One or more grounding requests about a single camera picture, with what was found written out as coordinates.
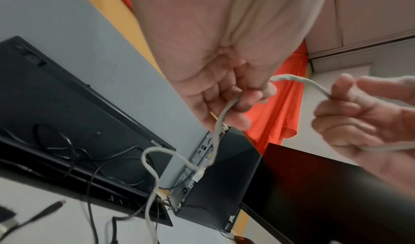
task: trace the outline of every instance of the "gray wall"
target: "gray wall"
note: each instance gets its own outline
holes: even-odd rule
[[[206,130],[169,83],[88,0],[0,0],[0,41],[19,35],[186,157]],[[169,186],[183,164],[172,159]]]

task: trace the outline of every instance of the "black monitor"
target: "black monitor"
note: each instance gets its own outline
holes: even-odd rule
[[[415,243],[414,199],[358,166],[283,146],[268,145],[241,208],[282,244]]]

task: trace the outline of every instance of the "desk surface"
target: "desk surface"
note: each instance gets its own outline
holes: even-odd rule
[[[8,236],[2,244],[44,243],[44,244],[92,244],[93,235],[89,225],[86,203],[74,198],[53,193],[54,186],[46,190],[32,187],[0,177],[0,204],[13,209],[16,220],[23,222],[50,204],[65,199],[66,204],[56,213],[19,229]],[[123,215],[120,212],[93,205],[93,214],[99,242],[111,240],[111,218]],[[158,226],[160,244],[234,244],[218,231],[178,218],[169,211],[173,227]],[[120,244],[150,243],[150,236],[144,219],[133,218],[118,223]]]

